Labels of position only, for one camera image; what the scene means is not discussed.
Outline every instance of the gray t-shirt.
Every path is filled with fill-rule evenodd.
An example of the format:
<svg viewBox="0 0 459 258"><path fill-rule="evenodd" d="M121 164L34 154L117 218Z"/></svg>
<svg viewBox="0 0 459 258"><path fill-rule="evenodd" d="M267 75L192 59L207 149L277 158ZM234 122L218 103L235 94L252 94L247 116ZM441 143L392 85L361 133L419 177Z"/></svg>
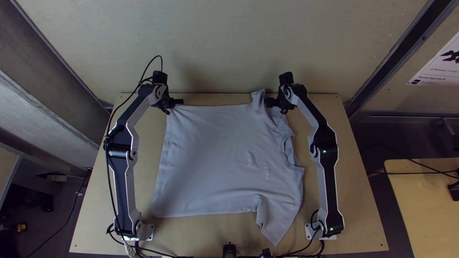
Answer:
<svg viewBox="0 0 459 258"><path fill-rule="evenodd" d="M176 106L167 116L152 211L156 217L257 212L277 245L303 198L293 132L264 91L235 106Z"/></svg>

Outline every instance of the wall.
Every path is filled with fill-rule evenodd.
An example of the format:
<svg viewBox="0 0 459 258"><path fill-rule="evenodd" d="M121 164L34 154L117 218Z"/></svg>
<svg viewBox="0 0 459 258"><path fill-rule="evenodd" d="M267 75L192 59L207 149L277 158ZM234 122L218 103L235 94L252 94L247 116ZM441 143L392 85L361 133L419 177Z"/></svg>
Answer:
<svg viewBox="0 0 459 258"><path fill-rule="evenodd" d="M459 87L405 85L459 31L459 6L364 106L364 110L459 113Z"/></svg>
<svg viewBox="0 0 459 258"><path fill-rule="evenodd" d="M310 92L351 98L426 0L17 0L101 99L132 91L156 54L172 92ZM153 69L159 69L155 63Z"/></svg>
<svg viewBox="0 0 459 258"><path fill-rule="evenodd" d="M0 70L72 127L100 143L108 114L6 0L0 0Z"/></svg>

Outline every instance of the white wall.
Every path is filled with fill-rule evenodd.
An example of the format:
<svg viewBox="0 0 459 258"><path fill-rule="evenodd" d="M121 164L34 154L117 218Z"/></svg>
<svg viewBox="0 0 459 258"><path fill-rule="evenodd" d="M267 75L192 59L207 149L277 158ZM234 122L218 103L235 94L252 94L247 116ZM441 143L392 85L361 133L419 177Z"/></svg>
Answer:
<svg viewBox="0 0 459 258"><path fill-rule="evenodd" d="M91 90L112 103L133 90L156 54L172 92L274 91L278 75L292 71L310 92L346 100L426 3L17 1Z"/></svg>

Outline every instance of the black cable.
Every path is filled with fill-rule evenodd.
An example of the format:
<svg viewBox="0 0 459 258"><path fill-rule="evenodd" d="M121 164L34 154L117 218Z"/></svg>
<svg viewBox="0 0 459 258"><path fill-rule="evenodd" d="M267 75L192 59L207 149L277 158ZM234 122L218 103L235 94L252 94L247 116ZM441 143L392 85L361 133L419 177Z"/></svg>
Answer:
<svg viewBox="0 0 459 258"><path fill-rule="evenodd" d="M116 109L114 109L110 115L110 118L109 118L109 125L107 127L107 133L106 133L106 136L109 135L109 131L110 131L110 125L111 125L111 121L113 119L113 115L116 113L116 111L118 111L118 109L120 107L122 107L124 104L126 104L126 102L128 102L128 100L132 97L132 95L134 95L134 93L137 91L137 89L140 87L140 85L142 85L142 83L144 83L145 81L147 81L148 79L151 79L152 77L149 77L147 79L143 79L143 77L145 76L145 73L147 72L148 70L148 67L150 66L150 64L157 58L159 57L161 59L161 72L163 71L163 57L160 56L160 55L157 55L155 56L154 58L152 58L149 63L147 64L147 66L145 67L143 73L142 73L142 76L140 77L140 81L138 83L138 85L136 86L136 88L134 89L134 91L129 95L129 97L123 101L123 103L121 103L119 106L116 107Z"/></svg>
<svg viewBox="0 0 459 258"><path fill-rule="evenodd" d="M309 223L310 223L311 227L312 227L312 219L314 218L314 215L317 214L317 212L319 212L319 210L315 210L311 215L311 219L309 220ZM297 251L293 251L293 252L284 254L284 255L280 255L280 256L277 256L277 257L278 258L284 258L284 257L316 257L316 256L320 256L322 254L322 251L325 248L325 243L324 243L323 240L320 241L320 243L322 245L322 248L320 249L320 251L317 254L315 254L315 255L293 255L293 254L297 254L299 252L302 252L302 251L306 250L312 244L312 240L314 240L314 238L316 237L316 234L320 231L320 226L317 226L316 228L312 227L312 229L315 230L315 232L312 235L311 240L309 241L309 243L304 248L302 248L300 250L297 250Z"/></svg>
<svg viewBox="0 0 459 258"><path fill-rule="evenodd" d="M113 223L109 225L109 227L107 228L107 231L106 231L106 234L109 234L111 239L113 239L115 242L117 242L118 244L120 245L124 245L121 241L118 241L111 233L114 232L113 229L111 229L113 227ZM140 247L138 244L134 245L134 246L131 246L129 245L130 247L134 248L134 249L139 249L139 250L144 250L144 251L148 251L148 252L152 252L152 253L155 253L155 254L159 254L159 255L162 255L162 256L168 256L168 257L172 257L172 258L180 258L181 256L173 256L173 255L168 255L168 254L165 254L165 253L162 253L162 252L158 252L158 251L155 251L155 250L152 250L152 249L147 249L147 248L143 248L143 247Z"/></svg>
<svg viewBox="0 0 459 258"><path fill-rule="evenodd" d="M30 253L27 258L29 258L31 255L33 255L36 251L38 251L43 245L45 245L51 238L53 238L57 233L59 233L59 231L61 231L68 223L68 221L70 220L70 218L72 217L72 213L73 213L73 210L75 209L75 205L77 204L77 199L78 199L78 193L80 193L81 191L81 188L83 188L83 185L85 185L85 182L86 182L86 178L87 176L89 175L89 172L92 171L91 169L86 169L86 176L85 178L83 179L83 183L81 184L80 188L78 189L78 192L76 193L76 196L75 196L75 201L73 202L73 207L72 207L72 210L70 211L70 214L68 215L68 218L67 218L67 221L66 223L59 229L57 230L54 234L52 234L50 237L48 237L48 239L46 239L37 249L35 249L32 253Z"/></svg>
<svg viewBox="0 0 459 258"><path fill-rule="evenodd" d="M365 148L360 152L360 154L362 155L364 152L366 152L367 150L369 150L369 149L371 149L371 148L373 148L373 147L381 147L381 148L383 148L383 149L389 150L389 151L391 151L391 152L397 154L398 156L400 156L400 157L402 157L402 158L404 158L404 159L406 159L406 160L409 160L409 161L411 161L411 162L413 162L413 163L415 163L415 164L418 164L418 165L420 165L420 166L422 166L422 167L425 167L425 168L428 168L428 169L430 169L430 170L435 171L435 172L416 172L416 173L387 173L387 172L373 172L373 173L375 173L375 174L394 174L394 175L406 175L406 174L443 174L443 175L445 175L445 176L449 176L449 177L452 177L452 178L459 179L459 177L457 177L457 176L453 176L453 175L447 174L447 173L450 173L450 172L455 172L456 170L440 171L440 170L438 170L438 169L434 169L434 168L432 168L432 167L429 167L429 166L427 166L427 165L424 165L424 164L422 164L422 163L419 163L419 162L417 162L417 161L415 161L415 160L413 160L413 159L410 159L410 158L406 157L405 155L399 153L398 151L396 151L396 150L394 150L394 149L392 149L392 148L390 148L390 147L387 147L387 146L385 146L385 145L383 145L383 144L380 144L380 143L371 144L371 145L365 147Z"/></svg>
<svg viewBox="0 0 459 258"><path fill-rule="evenodd" d="M139 241L136 241L135 244L134 244L134 246L135 246L135 253L137 254L137 256L140 257L140 258L143 258L143 256L139 253L139 250L138 250L138 248L139 248Z"/></svg>

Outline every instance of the desk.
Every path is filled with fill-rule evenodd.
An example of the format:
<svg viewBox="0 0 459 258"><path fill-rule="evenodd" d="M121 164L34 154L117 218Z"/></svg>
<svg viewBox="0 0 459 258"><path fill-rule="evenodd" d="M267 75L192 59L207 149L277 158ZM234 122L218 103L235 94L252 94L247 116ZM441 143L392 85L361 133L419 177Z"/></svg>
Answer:
<svg viewBox="0 0 459 258"><path fill-rule="evenodd" d="M440 171L459 167L459 158L416 161ZM386 160L384 166L389 173L432 172L409 160ZM457 257L459 202L447 189L457 179L442 174L389 175L389 179L416 258Z"/></svg>
<svg viewBox="0 0 459 258"><path fill-rule="evenodd" d="M115 106L125 100L121 94ZM250 103L250 94L171 94L183 98L192 106L237 105ZM310 98L323 112L336 131L340 149L336 165L339 209L343 213L345 230L336 241L326 241L324 253L354 253L388 250L383 226L374 202L365 169L355 142L343 104L337 95L311 95ZM124 108L115 115L116 118ZM259 255L261 249L270 248L274 254L283 254L303 248L308 240L305 223L319 207L317 172L309 154L307 136L311 130L299 109L289 111L287 119L296 135L295 154L305 167L304 198L295 221L277 247L264 238L255 222L255 213L203 215L181 218L155 219L149 212L156 184L156 174L164 141L166 116L157 108L148 109L136 125L140 136L138 161L134 167L137 209L147 223L154 223L155 236L141 247L153 248L179 256L221 257L222 247L231 241L238 255ZM70 252L95 254L125 254L124 247L105 235L113 222L109 198L105 157L99 149L94 170L76 224ZM314 241L304 252L318 251L320 243Z"/></svg>

